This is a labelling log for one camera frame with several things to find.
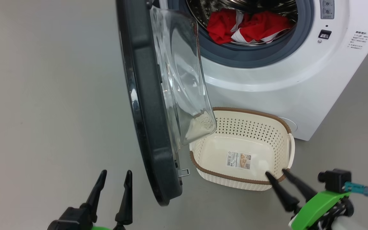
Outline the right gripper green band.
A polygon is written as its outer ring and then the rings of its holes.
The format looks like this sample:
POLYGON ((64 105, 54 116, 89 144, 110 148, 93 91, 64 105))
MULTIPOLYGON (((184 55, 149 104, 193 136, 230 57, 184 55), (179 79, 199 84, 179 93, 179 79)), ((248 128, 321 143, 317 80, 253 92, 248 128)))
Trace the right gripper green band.
POLYGON ((343 198, 349 198, 350 192, 340 194, 322 191, 318 193, 301 179, 294 176, 289 169, 283 169, 282 172, 288 181, 296 186, 307 202, 300 209, 298 206, 299 200, 288 193, 270 172, 265 172, 284 210, 286 212, 298 213, 289 223, 289 227, 292 230, 308 230, 315 223, 332 218, 334 215, 342 214, 345 210, 340 201, 343 198))

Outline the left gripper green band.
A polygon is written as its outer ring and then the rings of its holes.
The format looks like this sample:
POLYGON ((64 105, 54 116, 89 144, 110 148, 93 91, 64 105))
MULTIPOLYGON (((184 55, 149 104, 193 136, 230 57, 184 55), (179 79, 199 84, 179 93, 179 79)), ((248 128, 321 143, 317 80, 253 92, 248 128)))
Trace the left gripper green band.
MULTIPOLYGON (((90 195, 81 208, 89 211, 91 221, 97 221, 97 208, 100 200, 101 191, 104 188, 107 176, 107 170, 102 170, 90 195)), ((131 170, 127 171, 124 182, 124 195, 121 201, 119 212, 116 214, 115 221, 117 226, 126 226, 133 223, 133 174, 131 170)), ((93 226, 91 230, 111 230, 103 226, 93 226)))

